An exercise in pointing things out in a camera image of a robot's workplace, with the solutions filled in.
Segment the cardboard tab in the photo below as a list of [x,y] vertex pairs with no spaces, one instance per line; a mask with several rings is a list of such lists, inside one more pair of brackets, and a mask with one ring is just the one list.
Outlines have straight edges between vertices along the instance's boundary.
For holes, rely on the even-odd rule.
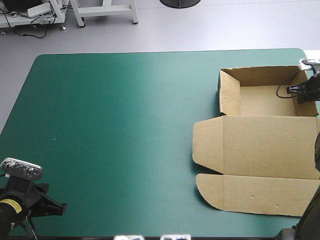
[[220,71],[220,111],[226,115],[240,115],[240,83],[237,79]]
[[213,207],[229,211],[302,216],[320,181],[198,174],[196,185]]
[[197,164],[224,173],[223,117],[200,121],[193,126],[192,158]]

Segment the cardboard box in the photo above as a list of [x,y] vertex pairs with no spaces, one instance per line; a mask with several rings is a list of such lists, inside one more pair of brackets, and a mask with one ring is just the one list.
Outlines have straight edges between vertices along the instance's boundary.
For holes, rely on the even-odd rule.
[[[314,144],[320,121],[314,101],[276,96],[297,66],[220,71],[220,117],[193,128],[193,160],[223,175],[199,174],[196,184],[213,207],[301,216],[319,186]],[[304,71],[291,84],[305,82]],[[279,94],[289,96],[287,85]]]

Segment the wire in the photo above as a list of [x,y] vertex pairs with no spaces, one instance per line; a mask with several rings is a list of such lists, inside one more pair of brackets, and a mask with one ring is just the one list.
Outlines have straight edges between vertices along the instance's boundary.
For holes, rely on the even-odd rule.
[[281,86],[282,86],[287,80],[289,80],[293,75],[295,75],[295,74],[297,74],[297,73],[299,73],[299,72],[301,72],[300,69],[297,70],[297,71],[295,71],[294,73],[291,73],[287,78],[285,78],[282,82],[280,82],[280,84],[279,84],[279,86],[278,86],[278,88],[276,89],[276,92],[275,92],[275,94],[277,95],[277,97],[279,97],[279,98],[281,98],[281,99],[293,99],[293,98],[296,98],[296,97],[300,96],[300,94],[293,95],[293,96],[280,96],[280,95],[279,95],[279,90],[280,90]]
[[51,20],[49,21],[48,26],[46,26],[44,35],[42,35],[42,36],[36,36],[36,35],[32,35],[32,34],[20,34],[20,33],[16,32],[16,31],[13,29],[13,27],[10,25],[9,20],[8,20],[8,18],[7,18],[7,14],[8,14],[9,12],[3,10],[2,8],[0,8],[0,10],[3,12],[2,14],[4,15],[5,20],[6,20],[6,22],[8,23],[8,26],[9,26],[9,28],[11,29],[11,31],[12,31],[13,33],[15,33],[16,35],[19,35],[19,36],[21,36],[21,37],[34,37],[34,38],[37,38],[37,39],[42,39],[42,38],[44,38],[44,37],[47,35],[47,32],[48,32],[49,27],[50,27],[52,24],[55,23],[56,18],[57,18],[57,15],[54,15],[54,20],[53,20],[53,22],[51,23],[51,22],[50,22]]

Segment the black base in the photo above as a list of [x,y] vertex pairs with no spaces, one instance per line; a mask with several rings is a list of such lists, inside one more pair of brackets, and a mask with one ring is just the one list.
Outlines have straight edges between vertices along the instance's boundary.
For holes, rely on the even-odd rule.
[[190,8],[200,2],[200,0],[160,0],[167,7],[174,9]]

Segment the green mat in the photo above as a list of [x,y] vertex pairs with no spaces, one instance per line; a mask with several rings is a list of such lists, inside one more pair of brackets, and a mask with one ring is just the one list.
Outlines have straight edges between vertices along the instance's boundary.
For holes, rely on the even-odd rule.
[[299,49],[39,56],[0,135],[0,160],[43,167],[64,216],[41,235],[274,236],[294,217],[225,212],[198,193],[193,124],[219,114],[219,69],[296,65]]

